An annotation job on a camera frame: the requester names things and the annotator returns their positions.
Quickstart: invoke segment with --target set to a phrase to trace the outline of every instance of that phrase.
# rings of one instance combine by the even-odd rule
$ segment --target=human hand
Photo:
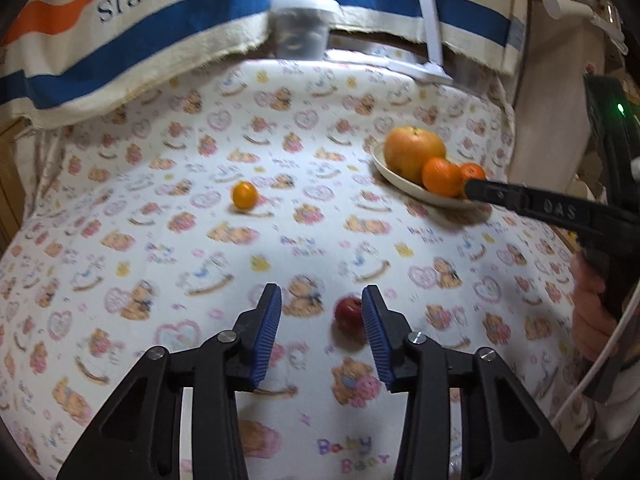
[[[580,354],[589,361],[595,361],[613,334],[617,322],[604,309],[598,296],[605,290],[603,278],[585,261],[582,254],[574,256],[570,270],[575,278],[572,339]]]

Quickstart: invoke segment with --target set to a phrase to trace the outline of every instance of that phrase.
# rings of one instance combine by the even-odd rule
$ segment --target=striped cloth
[[[337,0],[336,28],[423,42],[418,0]],[[436,0],[443,42],[511,75],[527,0]],[[0,50],[0,123],[55,128],[103,114],[268,36],[269,0],[30,0]]]

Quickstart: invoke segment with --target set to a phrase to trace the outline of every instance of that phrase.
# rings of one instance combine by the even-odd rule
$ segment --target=white jar
[[[321,60],[340,15],[335,0],[271,0],[278,59]]]

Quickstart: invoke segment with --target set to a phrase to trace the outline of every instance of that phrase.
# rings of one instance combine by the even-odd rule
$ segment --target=small orange fruit
[[[231,199],[238,209],[246,211],[258,203],[258,190],[251,182],[238,182],[231,192]]]
[[[460,167],[444,158],[430,158],[422,167],[422,184],[436,195],[456,197],[464,182]]]
[[[472,178],[486,180],[486,174],[482,169],[482,166],[478,166],[472,162],[468,162],[467,164],[460,166],[460,171],[462,171],[462,177],[465,179],[465,182]]]

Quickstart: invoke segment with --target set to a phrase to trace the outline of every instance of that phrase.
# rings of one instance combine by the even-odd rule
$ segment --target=white plate
[[[471,200],[447,198],[445,196],[430,193],[422,186],[418,186],[417,184],[409,182],[407,179],[396,175],[386,166],[384,142],[377,143],[376,147],[373,148],[373,163],[376,165],[376,168],[378,168],[378,171],[382,176],[385,177],[393,186],[396,186],[400,191],[404,191],[407,195],[410,195],[421,202],[444,209],[473,209],[478,206],[478,202],[473,202]]]

